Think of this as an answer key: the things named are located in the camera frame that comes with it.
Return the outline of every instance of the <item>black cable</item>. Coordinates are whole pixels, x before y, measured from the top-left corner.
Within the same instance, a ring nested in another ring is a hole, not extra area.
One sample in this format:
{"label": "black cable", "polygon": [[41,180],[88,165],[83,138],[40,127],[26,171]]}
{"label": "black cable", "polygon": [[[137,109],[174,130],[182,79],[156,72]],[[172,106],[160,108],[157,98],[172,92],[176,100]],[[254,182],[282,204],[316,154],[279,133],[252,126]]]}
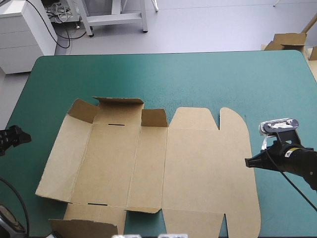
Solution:
{"label": "black cable", "polygon": [[[46,13],[47,13],[47,14],[51,14],[51,15],[49,16],[50,19],[51,19],[52,17],[58,17],[58,15],[56,15],[55,13],[52,13],[52,12],[50,12],[50,11],[47,11]],[[73,38],[61,36],[61,35],[58,34],[58,33],[56,33],[56,34],[57,34],[59,37],[64,38],[64,39],[76,40],[76,39],[82,38],[82,37],[86,34],[86,31],[85,31],[84,34],[82,34],[81,36],[73,37]]]}
{"label": "black cable", "polygon": [[[69,38],[70,40],[76,40],[76,39],[79,39],[79,38],[82,38],[84,35],[86,34],[86,32],[84,32],[84,34],[82,34],[81,36],[78,36],[78,37],[73,37],[73,38]],[[57,34],[59,37],[61,38],[64,38],[64,39],[68,39],[67,37],[64,37],[64,36],[61,36],[59,34]]]}
{"label": "black cable", "polygon": [[29,234],[30,234],[30,221],[29,221],[29,214],[26,210],[26,206],[25,203],[22,199],[22,197],[20,196],[20,194],[18,193],[18,191],[4,178],[0,177],[0,181],[2,181],[3,183],[5,183],[9,188],[11,188],[11,190],[15,193],[15,195],[17,196],[17,198],[19,199],[22,207],[23,207],[23,211],[24,211],[24,215],[25,215],[25,220],[26,220],[26,237],[29,238]]}
{"label": "black cable", "polygon": [[69,35],[68,35],[68,31],[66,30],[67,35],[68,35],[68,46],[65,47],[65,46],[60,45],[60,44],[57,42],[57,40],[55,40],[55,38],[54,38],[53,35],[51,34],[51,32],[50,32],[50,30],[49,30],[49,28],[48,28],[46,22],[44,21],[42,15],[41,15],[40,12],[38,11],[38,9],[33,5],[33,3],[31,3],[29,0],[26,0],[26,1],[27,1],[27,2],[35,9],[35,11],[39,14],[39,16],[41,17],[42,21],[44,22],[44,24],[45,24],[45,26],[46,26],[46,29],[48,30],[49,34],[51,35],[51,37],[52,37],[52,39],[55,41],[55,43],[56,43],[58,46],[62,47],[63,49],[68,49],[68,48],[70,47],[70,38],[69,38]]}
{"label": "black cable", "polygon": [[293,186],[293,188],[296,189],[296,191],[299,192],[299,194],[311,205],[312,208],[317,212],[317,207],[302,193],[302,191],[299,190],[299,188],[296,187],[296,185],[286,176],[286,174],[277,166],[277,164],[274,162],[274,160],[269,155],[268,151],[266,150],[266,154],[271,160],[272,164],[277,168],[277,170],[283,175],[283,177]]}

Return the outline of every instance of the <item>gray floor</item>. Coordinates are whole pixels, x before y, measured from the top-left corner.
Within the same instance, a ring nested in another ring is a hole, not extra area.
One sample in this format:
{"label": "gray floor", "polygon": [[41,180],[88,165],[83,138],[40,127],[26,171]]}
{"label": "gray floor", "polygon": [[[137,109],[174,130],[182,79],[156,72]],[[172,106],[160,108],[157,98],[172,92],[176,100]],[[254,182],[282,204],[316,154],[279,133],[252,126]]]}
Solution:
{"label": "gray floor", "polygon": [[[139,1],[130,0],[126,11],[140,9]],[[95,27],[93,38],[74,40],[57,55],[138,54],[216,51],[254,51],[273,39],[274,33],[300,32],[316,13],[317,0],[158,0],[155,13],[147,0],[149,32],[140,24]],[[91,15],[109,12],[109,0],[89,0]],[[84,32],[74,30],[73,37]],[[317,45],[317,25],[307,39]],[[28,73],[5,75],[0,70],[0,129],[5,128]]]}

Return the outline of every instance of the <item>cardboard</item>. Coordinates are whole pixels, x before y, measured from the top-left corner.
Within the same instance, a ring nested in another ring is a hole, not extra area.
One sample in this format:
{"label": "cardboard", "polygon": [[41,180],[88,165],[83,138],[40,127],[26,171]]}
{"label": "cardboard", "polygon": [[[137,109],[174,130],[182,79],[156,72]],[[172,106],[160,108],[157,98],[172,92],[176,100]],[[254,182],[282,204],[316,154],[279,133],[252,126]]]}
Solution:
{"label": "cardboard", "polygon": [[261,50],[278,51],[278,50],[297,50],[300,51],[307,60],[305,50],[306,33],[283,33],[275,34],[273,41],[267,46],[261,45]]}
{"label": "cardboard", "polygon": [[284,46],[276,43],[274,41],[271,41],[266,47],[264,47],[265,51],[280,51],[283,50]]}
{"label": "cardboard", "polygon": [[163,209],[226,214],[229,237],[257,237],[254,172],[241,162],[251,156],[248,129],[236,112],[222,108],[218,129],[208,109],[178,108],[168,130]]}
{"label": "cardboard", "polygon": [[118,233],[112,224],[85,220],[50,220],[52,230],[63,238],[103,238]]}
{"label": "cardboard", "polygon": [[311,53],[309,60],[317,60],[317,47],[316,46],[313,47],[313,51]]}
{"label": "cardboard", "polygon": [[218,238],[224,214],[163,209],[166,231],[189,238]]}
{"label": "cardboard", "polygon": [[96,99],[74,102],[36,191],[72,203],[65,226],[91,220],[122,233],[125,210],[162,208],[169,233],[218,237],[226,214],[230,236],[258,236],[249,134],[237,113],[221,109],[219,130],[208,109],[178,108],[168,127],[165,110],[143,109],[140,99]]}
{"label": "cardboard", "polygon": [[275,34],[273,41],[284,46],[304,46],[306,33],[283,33]]}

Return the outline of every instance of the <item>green table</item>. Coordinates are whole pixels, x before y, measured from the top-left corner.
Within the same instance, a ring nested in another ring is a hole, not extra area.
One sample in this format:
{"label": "green table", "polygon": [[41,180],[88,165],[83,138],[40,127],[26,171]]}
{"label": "green table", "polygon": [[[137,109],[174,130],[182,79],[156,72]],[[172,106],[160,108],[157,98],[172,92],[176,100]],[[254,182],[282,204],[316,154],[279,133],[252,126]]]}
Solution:
{"label": "green table", "polygon": [[[0,175],[25,199],[31,235],[50,232],[49,218],[62,219],[66,204],[34,193],[65,113],[76,98],[97,103],[92,96],[138,97],[145,108],[165,108],[169,121],[176,108],[207,107],[219,123],[221,107],[245,120],[252,153],[260,151],[263,120],[299,120],[302,143],[317,147],[317,86],[297,51],[54,56],[36,62],[8,125],[32,135],[32,143],[10,149],[0,158]],[[317,214],[276,172],[255,170],[262,213],[260,236],[317,236]],[[317,203],[304,180],[290,176]],[[0,203],[24,220],[18,201],[0,187]],[[136,217],[144,222],[136,223]],[[164,232],[161,213],[129,213],[127,233]]]}

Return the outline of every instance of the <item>white drawer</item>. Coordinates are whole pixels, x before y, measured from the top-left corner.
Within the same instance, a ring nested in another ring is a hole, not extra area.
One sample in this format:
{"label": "white drawer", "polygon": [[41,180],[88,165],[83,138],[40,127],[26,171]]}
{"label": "white drawer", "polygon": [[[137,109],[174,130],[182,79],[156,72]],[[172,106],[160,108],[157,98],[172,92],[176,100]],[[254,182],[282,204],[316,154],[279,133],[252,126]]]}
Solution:
{"label": "white drawer", "polygon": [[37,42],[30,31],[0,34],[0,49],[35,45]]}
{"label": "white drawer", "polygon": [[5,73],[30,72],[42,55],[39,46],[0,49],[0,67]]}
{"label": "white drawer", "polygon": [[0,17],[0,34],[29,30],[23,16]]}

